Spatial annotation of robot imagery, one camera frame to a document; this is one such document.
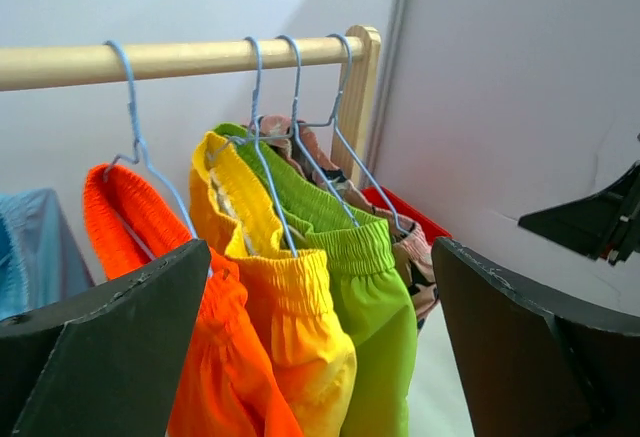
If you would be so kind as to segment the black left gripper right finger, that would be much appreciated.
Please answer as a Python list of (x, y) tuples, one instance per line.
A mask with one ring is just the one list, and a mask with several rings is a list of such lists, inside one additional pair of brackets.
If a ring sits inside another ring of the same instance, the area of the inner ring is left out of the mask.
[(475, 435), (638, 435), (638, 317), (451, 238), (435, 241), (432, 259)]

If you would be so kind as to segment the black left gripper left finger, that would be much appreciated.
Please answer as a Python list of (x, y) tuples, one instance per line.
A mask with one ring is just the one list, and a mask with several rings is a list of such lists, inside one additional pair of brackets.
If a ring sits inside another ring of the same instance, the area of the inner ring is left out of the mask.
[(163, 436), (210, 263), (191, 240), (1, 322), (4, 436)]

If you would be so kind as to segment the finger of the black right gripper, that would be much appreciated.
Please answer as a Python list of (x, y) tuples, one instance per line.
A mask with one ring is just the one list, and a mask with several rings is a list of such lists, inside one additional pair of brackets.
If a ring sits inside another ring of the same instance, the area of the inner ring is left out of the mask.
[(588, 197), (529, 213), (518, 226), (611, 265), (639, 251), (639, 163)]

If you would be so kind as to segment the pink patterned shorts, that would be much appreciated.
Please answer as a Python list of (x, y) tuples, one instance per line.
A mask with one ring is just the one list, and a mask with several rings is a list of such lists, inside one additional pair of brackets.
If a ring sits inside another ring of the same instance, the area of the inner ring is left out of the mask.
[[(289, 117), (283, 115), (262, 116), (263, 121), (260, 125), (262, 132), (285, 134), (288, 131)], [(373, 206), (364, 197), (362, 191), (345, 175), (344, 171), (322, 151), (316, 135), (310, 128), (302, 127), (300, 135), (331, 183), (348, 204), (389, 222), (396, 270), (411, 296), (416, 312), (417, 326), (422, 327), (427, 316), (439, 303), (439, 294), (431, 259), (431, 245), (427, 242), (421, 225), (408, 217), (400, 214), (395, 216), (391, 211)], [(293, 140), (278, 139), (270, 141), (269, 145), (309, 182), (323, 190), (326, 189), (324, 181), (306, 163)]]

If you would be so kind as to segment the lime green shorts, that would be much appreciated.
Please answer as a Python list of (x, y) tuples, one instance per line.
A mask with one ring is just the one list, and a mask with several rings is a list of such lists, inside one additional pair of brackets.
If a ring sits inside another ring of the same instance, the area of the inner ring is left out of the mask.
[[(244, 135), (231, 123), (212, 131), (225, 139)], [(253, 146), (233, 147), (269, 192)], [(337, 436), (406, 435), (417, 326), (395, 268), (388, 224), (348, 207), (360, 224), (355, 227), (333, 196), (307, 182), (266, 144), (261, 150), (297, 250), (327, 255), (334, 310), (355, 346), (354, 389)]]

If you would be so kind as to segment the blue wire hanger orange shorts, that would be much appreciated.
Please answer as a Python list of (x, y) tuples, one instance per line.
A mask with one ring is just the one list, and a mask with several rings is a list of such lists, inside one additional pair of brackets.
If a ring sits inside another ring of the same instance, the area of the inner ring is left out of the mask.
[(114, 40), (107, 40), (104, 42), (104, 45), (109, 47), (117, 56), (125, 74), (125, 79), (127, 83), (128, 89), (128, 104), (127, 110), (130, 119), (130, 126), (132, 132), (132, 152), (133, 155), (129, 156), (123, 153), (118, 153), (113, 158), (112, 162), (107, 166), (107, 168), (103, 171), (102, 180), (104, 182), (108, 181), (109, 174), (115, 168), (115, 166), (120, 161), (125, 161), (133, 166), (142, 163), (146, 170), (157, 179), (167, 190), (170, 192), (176, 204), (178, 205), (178, 210), (181, 213), (183, 221), (190, 233), (190, 236), (193, 239), (197, 239), (198, 235), (196, 229), (189, 217), (186, 205), (180, 196), (177, 188), (172, 184), (172, 182), (162, 174), (153, 164), (147, 142), (143, 136), (141, 130), (141, 124), (138, 115), (138, 107), (137, 107), (137, 95), (136, 95), (136, 84), (135, 84), (135, 76), (132, 65), (126, 55), (123, 47)]

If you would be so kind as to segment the blue wire hanger patterned shorts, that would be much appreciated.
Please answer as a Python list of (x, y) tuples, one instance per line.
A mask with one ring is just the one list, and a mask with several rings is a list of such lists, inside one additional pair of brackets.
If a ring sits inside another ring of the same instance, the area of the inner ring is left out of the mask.
[[(366, 178), (388, 206), (387, 212), (393, 221), (391, 228), (407, 236), (411, 229), (402, 224), (396, 208), (359, 155), (359, 138), (365, 132), (373, 108), (380, 34), (373, 27), (354, 25), (346, 33), (334, 33), (332, 37), (341, 43), (346, 54), (332, 110), (324, 122), (296, 121), (294, 141), (313, 168), (312, 175), (323, 181), (325, 189), (341, 204), (347, 203), (347, 196), (359, 192), (351, 178)], [(313, 131), (319, 128), (332, 132), (332, 151), (338, 154), (330, 159), (332, 165), (319, 157), (317, 147), (311, 143)]]

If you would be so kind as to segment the blue wire hanger green shorts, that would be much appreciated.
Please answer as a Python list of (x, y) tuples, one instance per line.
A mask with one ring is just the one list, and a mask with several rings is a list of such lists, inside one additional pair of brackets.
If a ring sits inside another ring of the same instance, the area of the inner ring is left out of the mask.
[(288, 131), (285, 134), (271, 134), (267, 132), (262, 132), (260, 125), (261, 125), (261, 122), (263, 121), (263, 116), (260, 116), (260, 117), (252, 116), (251, 124), (249, 126), (249, 135), (256, 141), (258, 140), (274, 141), (278, 139), (286, 139), (287, 141), (293, 140), (296, 143), (297, 149), (304, 156), (306, 163), (309, 164), (314, 169), (316, 175), (319, 176), (324, 181), (326, 189), (340, 203), (340, 205), (343, 208), (343, 211), (349, 217), (353, 225), (355, 227), (359, 227), (360, 224), (358, 220), (353, 215), (351, 210), (347, 207), (346, 202), (343, 200), (343, 198), (338, 193), (334, 185), (331, 183), (331, 181), (325, 174), (324, 170), (320, 167), (320, 165), (316, 161), (315, 157), (309, 151), (309, 149), (307, 148), (306, 144), (303, 142), (300, 135), (302, 127), (331, 127), (332, 129), (335, 129), (335, 124), (338, 120), (338, 110), (342, 101), (347, 80), (350, 76), (352, 63), (353, 63), (353, 55), (352, 55), (351, 46), (344, 35), (333, 33), (333, 34), (329, 34), (329, 37), (338, 39), (343, 45), (343, 47), (346, 49), (347, 69), (346, 69), (346, 76), (342, 77), (340, 80), (338, 91), (334, 100), (333, 108), (328, 120), (322, 123), (309, 123), (309, 122), (301, 122), (298, 120), (298, 104), (299, 104), (299, 94), (300, 94), (302, 57), (301, 57), (299, 46), (296, 43), (296, 41), (290, 36), (286, 34), (282, 34), (277, 36), (277, 39), (286, 41), (289, 44), (296, 58), (294, 95), (292, 100), (291, 118), (290, 118)]

